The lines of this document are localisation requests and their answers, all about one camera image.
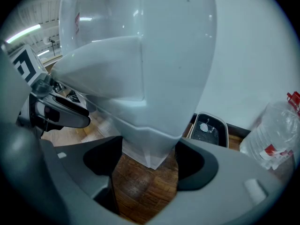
wooden floor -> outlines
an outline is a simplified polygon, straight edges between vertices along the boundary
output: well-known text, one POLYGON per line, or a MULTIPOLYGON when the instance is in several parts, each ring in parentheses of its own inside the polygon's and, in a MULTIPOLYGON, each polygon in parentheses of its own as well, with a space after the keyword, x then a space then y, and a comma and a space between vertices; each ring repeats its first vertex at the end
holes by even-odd
MULTIPOLYGON (((44 133, 42 138, 50 140, 54 146, 104 138, 107 135, 103 132, 107 130, 106 121, 97 112, 90 117, 91 123, 86 128, 64 127, 61 131, 44 133)), ((239 151, 241 141, 241 138, 229 135, 229 148, 239 151)), ((287 180, 286 173, 280 179, 287 180)), ((123 154, 112 174, 120 216, 138 224, 146 223, 174 198, 177 181, 174 150, 157 170, 147 168, 123 154)))

large clear plastic jug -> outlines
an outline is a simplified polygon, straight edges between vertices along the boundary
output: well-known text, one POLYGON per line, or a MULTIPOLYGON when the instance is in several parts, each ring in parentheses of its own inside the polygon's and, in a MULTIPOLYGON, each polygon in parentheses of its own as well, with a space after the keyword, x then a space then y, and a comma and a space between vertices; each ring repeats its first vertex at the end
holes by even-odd
POLYGON ((240 151, 275 170, 300 147, 300 117, 288 102, 268 104, 261 123, 241 143, 240 151))

white wall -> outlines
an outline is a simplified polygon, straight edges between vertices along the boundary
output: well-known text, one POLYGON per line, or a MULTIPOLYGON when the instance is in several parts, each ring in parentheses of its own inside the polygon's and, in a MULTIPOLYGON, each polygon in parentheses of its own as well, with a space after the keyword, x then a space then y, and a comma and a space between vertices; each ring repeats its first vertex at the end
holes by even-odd
POLYGON ((270 101, 300 92, 300 46, 274 0, 216 0, 214 60, 196 113, 251 129, 270 101))

ceiling light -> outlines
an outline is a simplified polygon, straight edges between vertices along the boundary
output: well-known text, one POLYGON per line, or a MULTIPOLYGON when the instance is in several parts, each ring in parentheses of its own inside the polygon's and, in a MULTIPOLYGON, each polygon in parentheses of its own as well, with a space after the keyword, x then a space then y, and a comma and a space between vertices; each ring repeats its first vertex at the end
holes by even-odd
POLYGON ((47 50, 47 51, 44 51, 44 52, 41 52, 40 54, 38 54, 37 56, 39 57, 40 55, 43 55, 43 54, 45 54, 45 53, 47 53, 47 52, 49 52, 49 50, 47 50))
POLYGON ((90 21, 90 20, 92 20, 92 18, 91 17, 81 17, 79 20, 80 21, 90 21))
POLYGON ((33 26, 33 27, 27 28, 27 29, 23 30, 22 32, 19 32, 19 33, 17 33, 16 35, 12 36, 12 37, 11 37, 10 39, 8 39, 6 42, 11 43, 11 42, 15 41, 17 38, 19 38, 19 37, 21 37, 21 36, 23 36, 23 35, 25 35, 25 34, 31 32, 31 31, 34 31, 34 30, 36 30, 36 29, 39 29, 40 27, 41 27, 41 25, 38 24, 38 25, 35 25, 35 26, 33 26))

